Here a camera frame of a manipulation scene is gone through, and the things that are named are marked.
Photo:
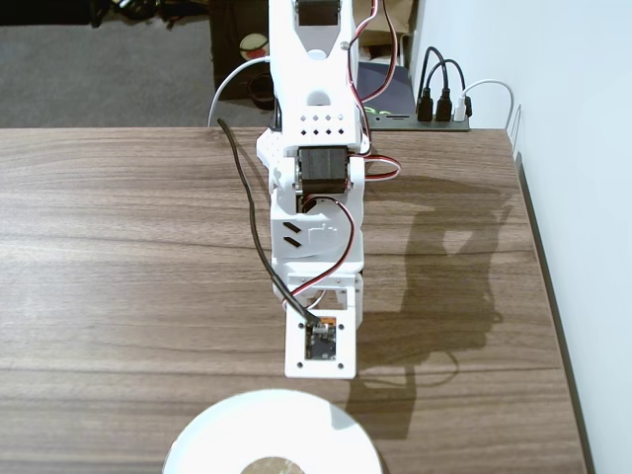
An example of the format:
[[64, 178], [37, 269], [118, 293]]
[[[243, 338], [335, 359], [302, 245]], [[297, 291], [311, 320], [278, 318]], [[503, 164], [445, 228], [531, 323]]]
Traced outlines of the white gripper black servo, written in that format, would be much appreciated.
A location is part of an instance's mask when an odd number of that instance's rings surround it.
[[297, 303], [322, 324], [358, 329], [363, 319], [364, 259], [349, 259], [335, 270], [333, 262], [291, 262], [278, 268]]

